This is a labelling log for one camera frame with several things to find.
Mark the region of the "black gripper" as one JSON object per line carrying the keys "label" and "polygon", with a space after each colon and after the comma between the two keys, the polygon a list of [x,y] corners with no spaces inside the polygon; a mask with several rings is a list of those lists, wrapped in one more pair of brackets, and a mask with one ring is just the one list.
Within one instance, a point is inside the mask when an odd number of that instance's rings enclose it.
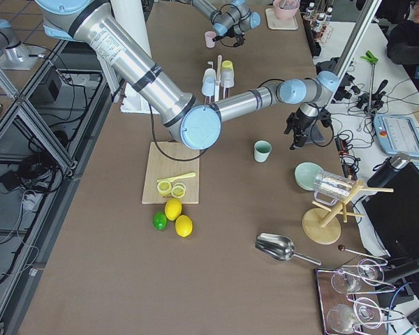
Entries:
{"label": "black gripper", "polygon": [[[222,41],[224,38],[234,38],[236,41],[234,42],[234,44],[233,44],[233,45],[227,45],[227,44],[225,44],[225,43]],[[232,29],[230,29],[230,30],[229,30],[227,33],[225,33],[224,35],[222,35],[222,36],[216,36],[216,37],[214,38],[214,41],[215,41],[215,42],[220,41],[220,42],[221,42],[221,44],[222,44],[223,46],[226,46],[226,47],[240,47],[240,46],[242,46],[242,45],[244,44],[244,34],[243,34],[243,33],[241,33],[241,34],[235,33]]]}
{"label": "black gripper", "polygon": [[319,119],[317,115],[307,116],[301,111],[292,112],[286,120],[285,134],[293,131],[293,142],[290,150],[296,150],[303,147],[308,138],[323,138],[321,131],[316,126]]}

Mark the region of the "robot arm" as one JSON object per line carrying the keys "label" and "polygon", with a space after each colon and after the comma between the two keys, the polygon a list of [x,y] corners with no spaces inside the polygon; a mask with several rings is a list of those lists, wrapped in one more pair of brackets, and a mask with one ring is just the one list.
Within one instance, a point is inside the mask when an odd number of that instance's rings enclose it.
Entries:
{"label": "robot arm", "polygon": [[314,79],[270,82],[257,89],[201,105],[183,92],[117,23],[109,1],[38,1],[47,35],[88,44],[160,114],[172,137],[191,149],[207,149],[219,138],[221,125],[277,103],[298,104],[286,120],[292,149],[303,147],[318,111],[326,106],[340,80],[330,71]]}
{"label": "robot arm", "polygon": [[244,44],[245,33],[260,26],[261,16],[252,11],[246,1],[231,1],[227,9],[217,9],[210,2],[204,0],[187,1],[205,16],[212,25],[216,37],[214,41],[224,38],[234,38],[236,41],[230,47],[240,47]]}

